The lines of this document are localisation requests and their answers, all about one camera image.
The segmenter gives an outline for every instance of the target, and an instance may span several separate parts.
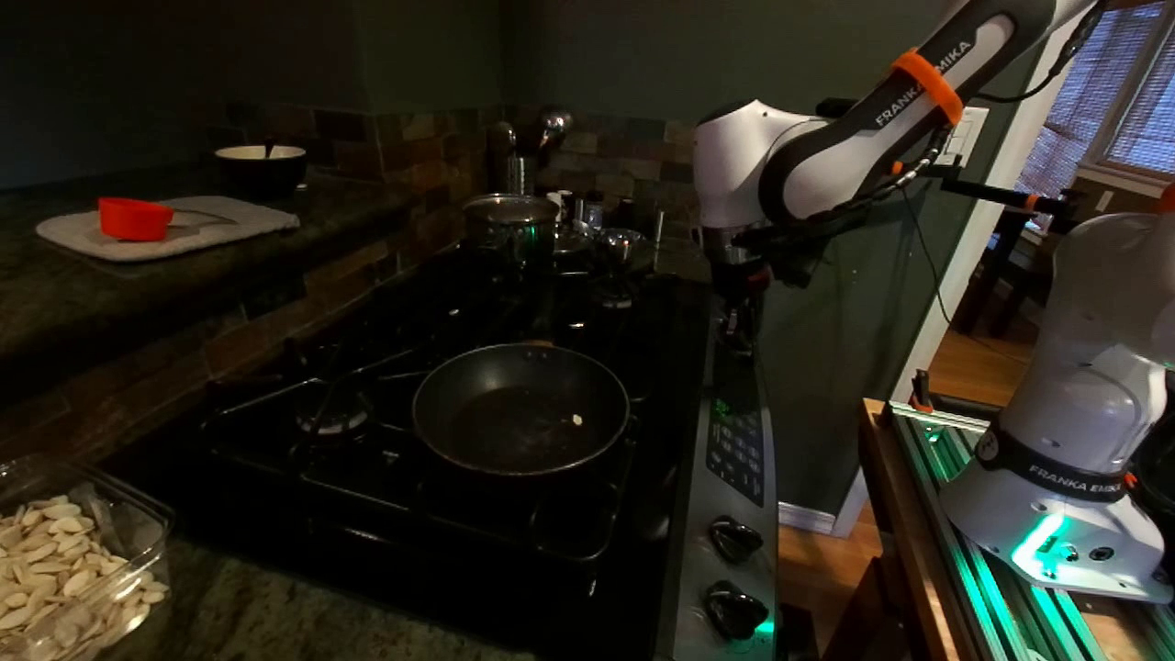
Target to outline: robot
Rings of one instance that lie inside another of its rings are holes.
[[[958,120],[961,99],[1024,47],[1075,22],[1062,51],[1069,62],[1105,7],[973,0],[841,118],[763,102],[704,118],[695,191],[726,307],[744,307],[763,268],[804,283],[804,250],[819,250],[821,229],[912,180],[895,170],[903,149]],[[1032,585],[1171,604],[1171,585],[1158,578],[1163,535],[1124,488],[1175,360],[1171,255],[1171,212],[1098,218],[1062,239],[1032,371],[968,469],[941,492],[947,522]]]

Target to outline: frying pan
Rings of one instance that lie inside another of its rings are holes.
[[[608,453],[628,391],[600,360],[535,340],[477,344],[436,362],[411,425],[441,460],[491,479],[542,479]]]

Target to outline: window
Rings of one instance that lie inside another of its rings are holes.
[[[1105,11],[1020,171],[1028,191],[1065,191],[1081,167],[1136,180],[1175,178],[1175,0]]]

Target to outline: cutting board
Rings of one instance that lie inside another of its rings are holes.
[[[99,260],[162,260],[176,255],[213,250],[223,244],[301,229],[294,212],[223,195],[187,195],[157,201],[176,209],[162,244],[116,244],[102,236],[99,209],[48,218],[35,224],[35,236]]]

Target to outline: glass bowl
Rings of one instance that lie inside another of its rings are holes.
[[[0,657],[78,661],[169,593],[169,512],[109,475],[0,464]]]

